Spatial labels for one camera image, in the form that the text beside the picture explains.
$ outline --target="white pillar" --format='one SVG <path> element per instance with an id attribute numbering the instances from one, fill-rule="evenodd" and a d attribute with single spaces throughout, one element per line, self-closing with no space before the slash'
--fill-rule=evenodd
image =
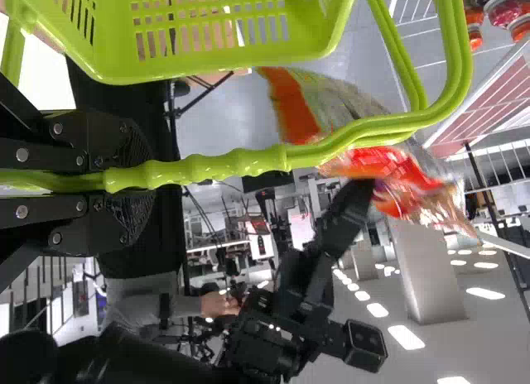
<path id="1" fill-rule="evenodd" d="M 442 231 L 389 219 L 409 317 L 419 324 L 467 319 Z"/>

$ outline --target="ceiling light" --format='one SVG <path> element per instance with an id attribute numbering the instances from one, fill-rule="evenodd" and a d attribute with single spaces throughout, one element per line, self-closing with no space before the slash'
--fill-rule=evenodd
<path id="1" fill-rule="evenodd" d="M 357 291 L 357 290 L 359 290 L 359 285 L 357 285 L 356 283 L 350 283 L 348 285 L 348 290 L 349 291 Z"/>
<path id="2" fill-rule="evenodd" d="M 424 348 L 423 343 L 413 332 L 411 332 L 406 326 L 399 324 L 397 326 L 390 326 L 388 332 L 401 344 L 407 351 L 413 349 Z"/>
<path id="3" fill-rule="evenodd" d="M 494 268 L 497 268 L 499 264 L 496 262 L 476 262 L 474 264 L 476 268 L 484 268 L 486 270 L 493 270 Z"/>
<path id="4" fill-rule="evenodd" d="M 370 295 L 368 293 L 366 293 L 364 290 L 356 291 L 355 292 L 355 297 L 357 297 L 357 300 L 359 300 L 359 301 L 370 300 Z"/>
<path id="5" fill-rule="evenodd" d="M 384 318 L 385 316 L 388 316 L 387 309 L 384 308 L 379 303 L 368 304 L 366 308 L 368 308 L 368 311 L 370 311 L 370 314 L 372 314 L 376 318 Z"/>
<path id="6" fill-rule="evenodd" d="M 337 278 L 341 280 L 346 277 L 346 275 L 341 270 L 333 270 L 333 273 L 335 274 Z"/>
<path id="7" fill-rule="evenodd" d="M 481 256 L 494 256 L 497 254 L 496 250 L 481 250 L 479 252 Z"/>
<path id="8" fill-rule="evenodd" d="M 436 382 L 438 384 L 471 384 L 462 376 L 439 378 Z"/>
<path id="9" fill-rule="evenodd" d="M 483 299 L 488 300 L 501 300 L 505 295 L 498 293 L 497 291 L 482 289 L 481 287 L 470 287 L 466 290 L 470 295 L 476 295 L 477 297 L 482 297 Z"/>

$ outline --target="snack bag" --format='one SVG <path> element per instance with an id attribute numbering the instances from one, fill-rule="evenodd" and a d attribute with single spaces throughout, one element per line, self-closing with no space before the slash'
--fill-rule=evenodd
<path id="1" fill-rule="evenodd" d="M 388 114 L 342 80 L 291 68 L 265 67 L 258 73 L 269 81 L 282 138 L 291 144 L 315 142 L 356 119 Z M 318 169 L 329 177 L 377 179 L 373 201 L 382 213 L 476 238 L 463 213 L 457 177 L 413 140 L 350 148 Z"/>

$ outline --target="green plastic handle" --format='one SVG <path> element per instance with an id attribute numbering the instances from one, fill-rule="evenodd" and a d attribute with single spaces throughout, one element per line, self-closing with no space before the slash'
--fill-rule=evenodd
<path id="1" fill-rule="evenodd" d="M 320 142 L 306 146 L 276 145 L 263 151 L 237 149 L 223 156 L 188 156 L 178 162 L 148 161 L 130 169 L 108 169 L 103 174 L 77 177 L 37 175 L 33 172 L 35 177 L 32 178 L 32 172 L 29 172 L 24 180 L 55 192 L 105 189 L 113 193 L 125 188 L 154 189 L 165 184 L 187 185 L 205 179 L 223 180 L 231 175 L 259 175 L 268 170 L 289 171 L 319 166 L 351 147 L 390 145 L 406 140 L 416 130 L 447 118 L 462 104 L 471 86 L 473 66 L 463 2 L 435 1 L 446 52 L 447 81 L 441 96 L 429 108 L 426 107 L 425 90 L 384 0 L 369 0 L 410 99 L 410 113 L 363 118 L 342 127 Z"/>
<path id="2" fill-rule="evenodd" d="M 104 172 L 104 188 L 111 193 L 126 188 L 154 190 L 166 184 L 188 185 L 202 180 L 224 180 L 231 175 L 261 175 L 265 171 L 289 171 L 286 146 L 266 150 L 236 148 L 221 156 L 190 155 L 177 162 L 147 161 L 139 166 Z"/>

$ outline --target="jar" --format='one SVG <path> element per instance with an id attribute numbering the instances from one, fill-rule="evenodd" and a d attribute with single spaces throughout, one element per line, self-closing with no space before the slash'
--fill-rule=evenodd
<path id="1" fill-rule="evenodd" d="M 519 0 L 489 0 L 484 5 L 492 26 L 507 28 L 508 24 L 523 14 Z"/>
<path id="2" fill-rule="evenodd" d="M 530 31 L 530 12 L 523 14 L 517 20 L 514 20 L 508 25 L 508 31 L 512 34 L 512 40 L 519 42 Z"/>
<path id="3" fill-rule="evenodd" d="M 476 7 L 471 0 L 463 0 L 465 9 L 465 22 L 467 23 L 467 32 L 470 36 L 471 51 L 479 49 L 484 43 L 480 26 L 484 22 L 484 10 L 482 7 Z"/>

